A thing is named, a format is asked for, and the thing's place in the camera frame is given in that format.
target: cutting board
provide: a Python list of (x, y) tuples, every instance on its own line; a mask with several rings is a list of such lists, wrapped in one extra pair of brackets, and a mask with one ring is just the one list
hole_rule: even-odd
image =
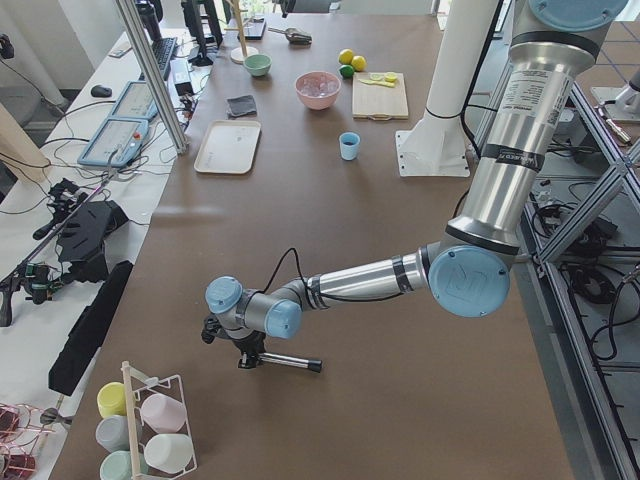
[(404, 75), (398, 73), (396, 86), (366, 85), (359, 78), (368, 79), (370, 72), (358, 72), (353, 77), (353, 118), (371, 118), (389, 120), (391, 118), (409, 118), (407, 91)]

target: keyboard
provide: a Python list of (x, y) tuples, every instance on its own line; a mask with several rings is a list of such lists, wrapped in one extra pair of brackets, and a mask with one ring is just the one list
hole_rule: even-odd
[[(176, 37), (163, 38), (151, 44), (151, 51), (156, 57), (160, 74), (165, 80), (169, 78), (170, 61), (177, 45), (178, 39)], [(140, 74), (139, 80), (144, 80), (144, 73)]]

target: white desk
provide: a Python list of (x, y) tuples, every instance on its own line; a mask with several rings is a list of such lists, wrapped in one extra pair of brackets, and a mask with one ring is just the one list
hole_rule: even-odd
[[(184, 30), (164, 33), (178, 36), (178, 44), (181, 45), (178, 56), (189, 53), (192, 44)], [(116, 45), (124, 40), (126, 36), (123, 34)], [(204, 67), (194, 68), (191, 76), (194, 91), (198, 92), (204, 86), (209, 70), (210, 68)], [(140, 68), (132, 51), (120, 59), (106, 57), (69, 110), (103, 100), (116, 100), (126, 83), (137, 79), (139, 74)], [(91, 97), (89, 92), (96, 84), (110, 87), (113, 90), (112, 97)], [(169, 87), (169, 92), (174, 105), (179, 107), (180, 103), (173, 86)], [(112, 106), (113, 104), (98, 104), (71, 113), (59, 122), (49, 139), (91, 138)], [(149, 147), (143, 150), (142, 161), (135, 163), (141, 165), (140, 168), (126, 175), (127, 181), (111, 181), (107, 185), (109, 198), (120, 205), (132, 220), (106, 240), (106, 257), (110, 269), (122, 260), (135, 263), (147, 233), (146, 224), (151, 220), (176, 157), (175, 149), (159, 118), (153, 121), (145, 143)], [(91, 173), (99, 173), (99, 170), (78, 171), (69, 167), (77, 166), (76, 159), (85, 145), (86, 142), (70, 142), (67, 145), (64, 145), (64, 142), (54, 142), (43, 147), (42, 152), (53, 164), (49, 170), (48, 181), (45, 180), (39, 186), (30, 182), (18, 182), (0, 205), (0, 210), (17, 212), (35, 205), (45, 195), (42, 189), (48, 192), (51, 185), (63, 177), (79, 186), (95, 186), (97, 179), (83, 178), (81, 173), (88, 176)], [(45, 204), (46, 202), (43, 202), (34, 210), (21, 215), (0, 214), (3, 240), (0, 275), (9, 273), (38, 244), (32, 239), (32, 233), (51, 220), (51, 213)], [(50, 242), (35, 260), (45, 261), (57, 267), (59, 264), (54, 246), (55, 241)], [(0, 363), (3, 365), (0, 402), (26, 403), (43, 409), (59, 406), (61, 414), (65, 416), (75, 413), (84, 393), (84, 382), (88, 373), (85, 373), (85, 378), (72, 397), (63, 397), (48, 389), (48, 372), (67, 340), (69, 330), (84, 307), (93, 301), (100, 286), (101, 283), (74, 282), (56, 292), (53, 301), (42, 305), (34, 305), (25, 300), (24, 291), (13, 296), (13, 324), (11, 327), (0, 329)], [(54, 429), (56, 433), (41, 442), (39, 451), (35, 452), (38, 471), (32, 478), (36, 480), (48, 478), (64, 443), (64, 429), (59, 425)]]

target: computer mouse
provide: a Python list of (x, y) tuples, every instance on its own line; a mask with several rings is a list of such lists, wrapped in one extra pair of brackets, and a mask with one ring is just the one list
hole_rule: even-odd
[(98, 98), (107, 98), (111, 96), (111, 89), (104, 85), (94, 85), (91, 88), (91, 96)]

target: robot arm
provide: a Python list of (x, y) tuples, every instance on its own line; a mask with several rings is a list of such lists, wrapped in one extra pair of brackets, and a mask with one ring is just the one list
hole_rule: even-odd
[(240, 366), (252, 368), (266, 359), (265, 334), (291, 338), (305, 310), (376, 301), (424, 287), (456, 315), (481, 317), (498, 309), (520, 248), (516, 227), (573, 81), (595, 64), (609, 24), (627, 2), (576, 3), (520, 2), (510, 48), (513, 72), (465, 206), (449, 221), (440, 242), (368, 265), (298, 278), (271, 294), (246, 290), (232, 277), (218, 278), (206, 292), (212, 316), (205, 321), (203, 339), (233, 340), (243, 354)]

